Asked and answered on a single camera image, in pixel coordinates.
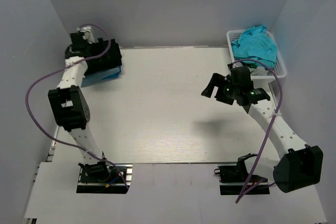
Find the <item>black t-shirt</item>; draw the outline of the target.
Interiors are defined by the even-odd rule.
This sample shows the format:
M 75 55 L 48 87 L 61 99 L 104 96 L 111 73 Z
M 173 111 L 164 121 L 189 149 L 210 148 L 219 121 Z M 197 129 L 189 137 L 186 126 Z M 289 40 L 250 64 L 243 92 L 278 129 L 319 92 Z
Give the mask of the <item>black t-shirt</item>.
M 86 75 L 91 75 L 122 66 L 122 55 L 119 44 L 115 39 L 111 39 L 110 42 L 110 48 L 103 56 L 87 61 L 88 69 L 85 73 Z M 89 44 L 89 56 L 96 56 L 102 53 L 106 49 L 107 45 L 108 41 L 103 40 L 102 38 L 99 38 L 96 43 Z

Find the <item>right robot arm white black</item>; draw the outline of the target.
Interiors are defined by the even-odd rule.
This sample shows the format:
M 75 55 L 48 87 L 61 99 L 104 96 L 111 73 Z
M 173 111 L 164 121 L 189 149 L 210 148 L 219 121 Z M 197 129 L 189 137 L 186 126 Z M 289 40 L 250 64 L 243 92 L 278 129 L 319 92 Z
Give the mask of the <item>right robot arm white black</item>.
M 278 188 L 288 193 L 319 183 L 323 152 L 318 146 L 309 146 L 284 121 L 279 108 L 273 107 L 271 98 L 262 88 L 255 88 L 247 67 L 231 68 L 230 74 L 214 73 L 202 96 L 210 98 L 217 87 L 215 99 L 243 107 L 265 131 L 265 140 L 275 147 L 279 163 L 272 175 Z

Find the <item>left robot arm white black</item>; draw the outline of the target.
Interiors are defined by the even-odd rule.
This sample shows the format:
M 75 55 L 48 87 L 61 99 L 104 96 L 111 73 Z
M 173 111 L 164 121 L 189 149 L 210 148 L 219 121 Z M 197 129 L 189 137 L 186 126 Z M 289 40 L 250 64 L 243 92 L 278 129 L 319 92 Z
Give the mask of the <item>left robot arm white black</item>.
M 88 70 L 85 57 L 90 56 L 89 46 L 96 41 L 90 26 L 79 28 L 70 37 L 66 69 L 57 87 L 48 91 L 48 99 L 57 125 L 63 127 L 80 147 L 82 165 L 94 165 L 98 160 L 90 154 L 100 159 L 104 158 L 104 154 L 90 131 L 90 110 L 81 86 Z

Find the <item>folded bright blue t-shirt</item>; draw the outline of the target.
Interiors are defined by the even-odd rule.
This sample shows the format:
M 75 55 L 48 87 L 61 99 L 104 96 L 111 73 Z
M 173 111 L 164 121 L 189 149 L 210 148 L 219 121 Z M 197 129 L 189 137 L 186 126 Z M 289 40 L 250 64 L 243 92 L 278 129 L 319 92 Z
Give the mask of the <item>folded bright blue t-shirt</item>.
M 119 74 L 121 73 L 121 69 L 122 69 L 122 66 L 118 66 L 118 67 L 113 68 L 113 69 L 109 69 L 109 70 L 100 71 L 100 72 L 92 73 L 92 74 L 89 74 L 89 75 L 85 75 L 85 77 L 86 76 L 101 76 L 101 77 L 103 77 L 103 82 L 104 82 L 104 81 L 108 81 L 108 80 L 117 78 L 119 76 Z

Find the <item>folded light blue t-shirt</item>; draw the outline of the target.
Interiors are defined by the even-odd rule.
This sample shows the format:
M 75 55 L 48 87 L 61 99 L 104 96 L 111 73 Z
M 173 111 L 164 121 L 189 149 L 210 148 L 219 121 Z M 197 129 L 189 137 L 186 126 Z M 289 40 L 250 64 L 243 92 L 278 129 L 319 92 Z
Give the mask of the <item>folded light blue t-shirt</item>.
M 103 77 L 101 76 L 86 76 L 82 80 L 81 87 L 89 87 L 91 85 L 101 83 L 103 81 Z

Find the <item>green garment in basket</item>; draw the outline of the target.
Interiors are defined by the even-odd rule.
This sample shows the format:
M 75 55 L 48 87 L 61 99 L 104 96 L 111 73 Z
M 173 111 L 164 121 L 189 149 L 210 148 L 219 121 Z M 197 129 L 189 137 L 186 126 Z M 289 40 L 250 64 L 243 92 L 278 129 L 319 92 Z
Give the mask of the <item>green garment in basket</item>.
M 257 69 L 258 65 L 254 64 L 254 63 L 245 63 L 244 64 L 246 67 L 250 68 L 250 69 Z

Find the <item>grey garment in basket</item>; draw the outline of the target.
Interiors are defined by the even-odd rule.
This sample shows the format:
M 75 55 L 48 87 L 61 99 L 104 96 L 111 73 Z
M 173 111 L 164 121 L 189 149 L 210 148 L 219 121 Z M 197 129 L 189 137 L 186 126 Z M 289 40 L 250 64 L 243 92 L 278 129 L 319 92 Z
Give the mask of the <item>grey garment in basket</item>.
M 268 70 L 264 67 L 257 66 L 256 68 L 249 68 L 251 76 L 268 76 Z

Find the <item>turquoise t-shirt in basket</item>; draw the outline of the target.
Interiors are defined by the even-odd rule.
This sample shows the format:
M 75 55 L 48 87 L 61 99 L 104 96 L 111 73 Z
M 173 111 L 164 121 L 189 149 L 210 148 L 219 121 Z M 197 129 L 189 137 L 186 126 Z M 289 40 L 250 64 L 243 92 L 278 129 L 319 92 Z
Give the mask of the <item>turquoise t-shirt in basket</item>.
M 253 59 L 269 68 L 276 65 L 278 48 L 275 41 L 267 35 L 265 25 L 247 28 L 238 39 L 231 42 L 236 60 Z

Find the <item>white plastic basket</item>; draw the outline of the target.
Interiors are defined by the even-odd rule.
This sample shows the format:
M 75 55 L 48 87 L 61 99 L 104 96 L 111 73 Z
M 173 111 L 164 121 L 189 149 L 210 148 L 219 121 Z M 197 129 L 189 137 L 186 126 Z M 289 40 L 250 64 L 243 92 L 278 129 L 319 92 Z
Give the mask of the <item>white plastic basket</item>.
M 246 30 L 230 30 L 226 33 L 230 58 L 238 66 L 247 66 L 253 80 L 272 82 L 284 78 L 287 70 L 273 35 L 265 26 L 253 26 Z

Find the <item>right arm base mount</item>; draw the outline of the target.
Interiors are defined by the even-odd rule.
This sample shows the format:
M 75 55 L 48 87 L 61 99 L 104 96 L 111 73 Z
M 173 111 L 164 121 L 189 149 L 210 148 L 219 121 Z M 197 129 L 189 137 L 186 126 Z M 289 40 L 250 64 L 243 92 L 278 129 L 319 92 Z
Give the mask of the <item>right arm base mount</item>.
M 219 189 L 222 196 L 239 195 L 249 172 L 245 161 L 257 156 L 257 154 L 247 154 L 238 158 L 236 162 L 226 162 L 214 169 L 214 174 L 219 177 Z M 258 175 L 252 175 L 247 188 L 263 180 Z M 257 187 L 247 193 L 248 195 L 269 195 L 268 179 L 264 179 Z

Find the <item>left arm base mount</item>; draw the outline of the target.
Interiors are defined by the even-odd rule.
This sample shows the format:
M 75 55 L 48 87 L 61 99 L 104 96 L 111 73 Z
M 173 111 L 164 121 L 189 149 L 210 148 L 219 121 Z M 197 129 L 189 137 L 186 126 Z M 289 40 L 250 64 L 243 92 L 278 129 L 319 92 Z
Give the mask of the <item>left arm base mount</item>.
M 104 166 L 78 164 L 80 172 L 76 193 L 78 194 L 126 194 L 131 185 L 132 164 Z

